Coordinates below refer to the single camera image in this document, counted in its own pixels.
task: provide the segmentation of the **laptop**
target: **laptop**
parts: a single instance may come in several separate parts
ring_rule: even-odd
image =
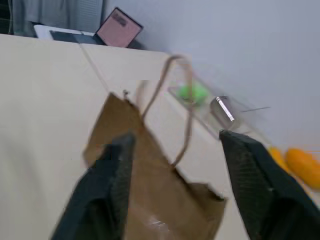
[[[56,41],[136,49],[139,43],[134,39],[142,29],[143,26],[116,7],[93,36],[61,31],[50,33]]]

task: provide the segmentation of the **brown paper bag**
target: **brown paper bag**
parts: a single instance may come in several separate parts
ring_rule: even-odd
[[[85,160],[91,166],[103,146],[113,138],[128,131],[136,137],[125,230],[127,240],[212,240],[224,214],[225,199],[205,184],[186,182],[175,168],[189,144],[192,104],[189,105],[184,146],[172,165],[144,125],[144,118],[176,59],[186,61],[181,56],[167,60],[157,89],[142,115],[126,98],[121,100],[112,93],[109,95],[84,152]],[[184,67],[192,96],[191,66],[187,62]]]

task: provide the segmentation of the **yellow fruit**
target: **yellow fruit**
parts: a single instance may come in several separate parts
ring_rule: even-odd
[[[276,162],[276,164],[278,164],[283,170],[290,174],[290,170],[281,151],[278,148],[272,146],[268,149],[268,152],[273,158],[273,160]]]
[[[289,169],[309,187],[320,190],[320,163],[303,150],[289,148],[285,154]]]

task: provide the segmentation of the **white surface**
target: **white surface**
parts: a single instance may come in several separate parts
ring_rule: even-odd
[[[0,42],[0,239],[49,239],[107,91],[78,44]]]
[[[270,106],[252,121],[275,145],[320,152],[320,1],[108,0],[105,16],[116,6],[147,49],[189,54],[207,83]]]
[[[138,85],[142,80],[149,80],[145,94],[141,96],[142,108],[146,106],[160,79],[167,54],[90,44],[82,46],[95,63],[106,87],[118,96],[122,96],[125,89],[135,101]],[[178,72],[172,71],[166,85],[170,80],[181,77]],[[186,110],[164,87],[146,118],[147,125],[171,161],[182,147],[186,116]],[[190,147],[179,167],[191,181],[209,183],[219,194],[228,198],[223,222],[215,239],[248,239],[232,193],[221,143],[196,121]]]
[[[46,39],[46,40],[54,40],[50,31],[70,33],[70,34],[83,34],[88,36],[94,35],[93,32],[77,31],[72,29],[65,29],[65,28],[45,26],[45,25],[34,25],[34,30],[38,39]]]

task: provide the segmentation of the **white wall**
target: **white wall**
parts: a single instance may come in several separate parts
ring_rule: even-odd
[[[274,144],[319,150],[319,0],[108,0],[106,16],[114,7],[150,50],[188,54],[205,82],[271,107],[253,122]]]

